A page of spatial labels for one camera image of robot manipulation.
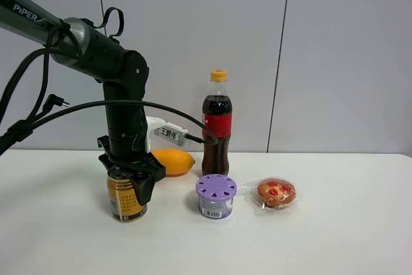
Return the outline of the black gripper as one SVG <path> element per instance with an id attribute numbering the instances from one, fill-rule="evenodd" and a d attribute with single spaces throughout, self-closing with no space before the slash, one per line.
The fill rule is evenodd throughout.
<path id="1" fill-rule="evenodd" d="M 99 137 L 97 144 L 99 148 L 104 150 L 104 154 L 100 155 L 98 159 L 107 170 L 117 166 L 136 172 L 129 177 L 136 198 L 140 205 L 148 204 L 151 201 L 154 181 L 159 182 L 165 178 L 165 167 L 159 163 L 152 153 L 146 153 L 145 151 L 132 151 L 126 156 L 115 156 L 111 151 L 107 135 Z"/>

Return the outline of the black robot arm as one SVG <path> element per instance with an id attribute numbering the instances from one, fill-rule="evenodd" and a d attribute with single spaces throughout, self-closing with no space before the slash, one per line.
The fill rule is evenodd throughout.
<path id="1" fill-rule="evenodd" d="M 41 44 L 16 69 L 1 97 L 5 111 L 17 83 L 38 57 L 79 71 L 101 83 L 108 134 L 98 139 L 100 161 L 109 172 L 125 173 L 140 205 L 147 204 L 165 168 L 147 143 L 147 103 L 143 101 L 149 68 L 134 50 L 126 50 L 117 35 L 105 36 L 87 19 L 59 19 L 31 0 L 1 0 L 1 28 Z"/>

